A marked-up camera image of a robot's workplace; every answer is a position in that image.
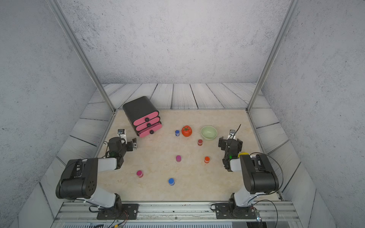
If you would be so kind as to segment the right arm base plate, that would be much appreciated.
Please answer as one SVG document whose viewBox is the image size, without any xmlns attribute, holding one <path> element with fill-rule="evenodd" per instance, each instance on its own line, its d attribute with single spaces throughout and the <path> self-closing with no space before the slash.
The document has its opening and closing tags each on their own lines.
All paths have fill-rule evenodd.
<svg viewBox="0 0 365 228">
<path fill-rule="evenodd" d="M 256 219 L 255 210 L 250 207 L 238 207 L 231 203 L 214 203 L 210 206 L 216 219 Z"/>
</svg>

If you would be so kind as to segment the magenta paint can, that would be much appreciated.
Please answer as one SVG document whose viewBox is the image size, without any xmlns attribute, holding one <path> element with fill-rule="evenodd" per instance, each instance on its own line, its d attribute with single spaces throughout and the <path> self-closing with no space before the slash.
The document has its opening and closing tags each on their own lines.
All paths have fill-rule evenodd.
<svg viewBox="0 0 365 228">
<path fill-rule="evenodd" d="M 144 176 L 144 173 L 143 173 L 143 171 L 142 171 L 142 170 L 138 170 L 138 171 L 136 172 L 136 174 L 137 174 L 137 176 L 138 176 L 139 178 L 142 178 L 142 177 Z"/>
</svg>

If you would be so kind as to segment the black pink drawer cabinet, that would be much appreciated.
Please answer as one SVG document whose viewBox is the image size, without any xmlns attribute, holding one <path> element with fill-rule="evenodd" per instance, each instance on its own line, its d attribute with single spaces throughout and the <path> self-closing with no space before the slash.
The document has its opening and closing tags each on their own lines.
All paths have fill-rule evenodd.
<svg viewBox="0 0 365 228">
<path fill-rule="evenodd" d="M 122 108 L 138 137 L 153 135 L 162 128 L 159 111 L 148 97 L 143 96 L 127 102 Z"/>
</svg>

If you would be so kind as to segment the purple paint can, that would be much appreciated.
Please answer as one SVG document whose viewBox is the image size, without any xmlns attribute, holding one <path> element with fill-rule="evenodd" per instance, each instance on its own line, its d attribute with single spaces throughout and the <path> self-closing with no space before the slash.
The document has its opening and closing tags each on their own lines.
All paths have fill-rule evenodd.
<svg viewBox="0 0 365 228">
<path fill-rule="evenodd" d="M 181 160 L 182 160 L 181 156 L 180 156 L 180 155 L 177 155 L 177 156 L 176 156 L 176 161 L 177 161 L 177 162 L 181 162 Z"/>
</svg>

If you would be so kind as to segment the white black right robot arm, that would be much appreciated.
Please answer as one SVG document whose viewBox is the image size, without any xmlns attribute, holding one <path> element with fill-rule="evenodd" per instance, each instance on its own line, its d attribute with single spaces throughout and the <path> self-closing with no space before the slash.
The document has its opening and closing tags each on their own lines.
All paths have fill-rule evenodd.
<svg viewBox="0 0 365 228">
<path fill-rule="evenodd" d="M 279 190 L 279 179 L 266 154 L 250 155 L 242 152 L 243 142 L 234 136 L 219 138 L 218 147 L 224 151 L 222 163 L 229 172 L 241 172 L 243 188 L 233 193 L 228 202 L 228 211 L 246 211 L 259 196 L 274 194 Z"/>
</svg>

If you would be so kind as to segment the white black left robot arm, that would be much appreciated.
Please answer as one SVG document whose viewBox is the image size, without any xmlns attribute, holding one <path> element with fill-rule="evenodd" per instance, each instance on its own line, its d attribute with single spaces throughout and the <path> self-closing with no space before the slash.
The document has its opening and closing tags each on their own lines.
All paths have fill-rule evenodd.
<svg viewBox="0 0 365 228">
<path fill-rule="evenodd" d="M 114 137 L 107 143 L 109 148 L 102 158 L 69 160 L 56 187 L 56 197 L 81 200 L 99 208 L 100 212 L 123 212 L 120 196 L 98 187 L 98 174 L 118 170 L 124 163 L 127 152 L 137 149 L 137 139 L 127 141 Z"/>
</svg>

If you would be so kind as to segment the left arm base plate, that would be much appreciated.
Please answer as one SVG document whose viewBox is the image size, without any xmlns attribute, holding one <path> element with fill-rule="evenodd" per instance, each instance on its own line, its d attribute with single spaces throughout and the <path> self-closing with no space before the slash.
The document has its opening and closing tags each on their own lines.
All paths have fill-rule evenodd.
<svg viewBox="0 0 365 228">
<path fill-rule="evenodd" d="M 139 204 L 119 204 L 109 209 L 99 209 L 97 220 L 136 220 Z"/>
</svg>

